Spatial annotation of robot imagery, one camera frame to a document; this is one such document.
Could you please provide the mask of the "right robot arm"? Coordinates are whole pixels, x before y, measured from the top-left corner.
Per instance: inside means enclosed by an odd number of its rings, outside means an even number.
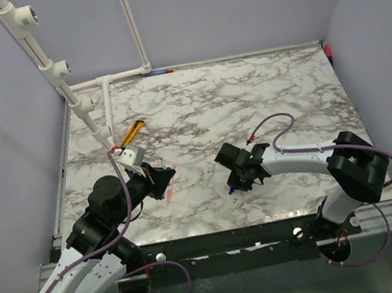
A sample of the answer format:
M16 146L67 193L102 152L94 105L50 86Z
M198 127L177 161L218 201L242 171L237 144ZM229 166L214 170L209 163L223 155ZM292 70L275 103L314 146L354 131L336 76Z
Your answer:
M388 171L388 157L353 132L339 132L333 141L297 146L287 151L255 144L250 151L224 143L215 162L230 171L230 192L249 191L255 181L287 173L332 176L338 187L318 208L316 230L334 237L347 217L363 203L380 201Z

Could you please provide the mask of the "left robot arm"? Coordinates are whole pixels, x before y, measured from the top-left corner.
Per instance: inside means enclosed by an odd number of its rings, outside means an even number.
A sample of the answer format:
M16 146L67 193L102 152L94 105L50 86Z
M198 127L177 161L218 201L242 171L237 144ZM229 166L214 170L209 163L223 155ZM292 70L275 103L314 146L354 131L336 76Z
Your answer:
M112 283L136 273L149 274L159 260L148 257L124 234L132 211L145 198L161 200L173 168L141 165L143 172L102 176L88 196L88 207L74 223L65 250L39 293L103 293Z

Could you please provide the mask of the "red pen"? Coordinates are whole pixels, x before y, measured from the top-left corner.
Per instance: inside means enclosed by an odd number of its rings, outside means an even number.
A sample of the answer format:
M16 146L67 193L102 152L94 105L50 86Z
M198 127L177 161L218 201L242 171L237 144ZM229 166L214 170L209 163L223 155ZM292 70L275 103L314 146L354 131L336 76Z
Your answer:
M167 190L167 196L166 196L166 205L169 206L171 204L171 200L172 200L172 196L173 196L173 187L174 187L174 183L175 183L175 177L173 176L169 182L168 185L168 190Z

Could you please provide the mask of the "grey pen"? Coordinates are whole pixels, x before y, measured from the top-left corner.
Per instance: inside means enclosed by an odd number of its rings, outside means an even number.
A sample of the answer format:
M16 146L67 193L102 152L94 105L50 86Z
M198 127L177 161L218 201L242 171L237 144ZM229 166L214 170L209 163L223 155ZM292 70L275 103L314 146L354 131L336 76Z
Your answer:
M165 169L166 168L166 164L165 164L165 161L161 158L160 159L160 161L161 161L161 167L162 167L162 169Z

